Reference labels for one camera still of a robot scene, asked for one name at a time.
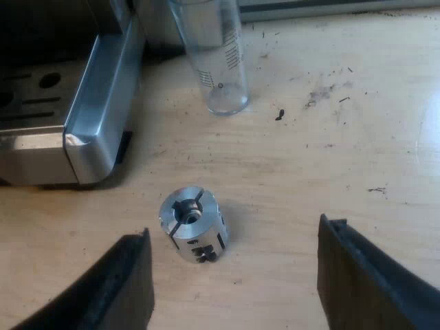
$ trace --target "black rubber piece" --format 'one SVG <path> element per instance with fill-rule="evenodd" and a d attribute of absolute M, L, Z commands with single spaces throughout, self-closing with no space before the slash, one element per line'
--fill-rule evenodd
<path fill-rule="evenodd" d="M 318 293 L 330 329 L 440 329 L 440 291 L 347 220 L 321 215 Z"/>
<path fill-rule="evenodd" d="M 145 230 L 123 236 L 72 286 L 12 330 L 145 330 L 153 308 Z"/>

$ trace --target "stainless steel appliance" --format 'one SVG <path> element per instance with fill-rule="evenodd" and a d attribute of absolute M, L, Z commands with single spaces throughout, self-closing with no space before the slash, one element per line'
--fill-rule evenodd
<path fill-rule="evenodd" d="M 0 3 L 0 179 L 92 184 L 112 171 L 146 40 L 143 5 Z"/>

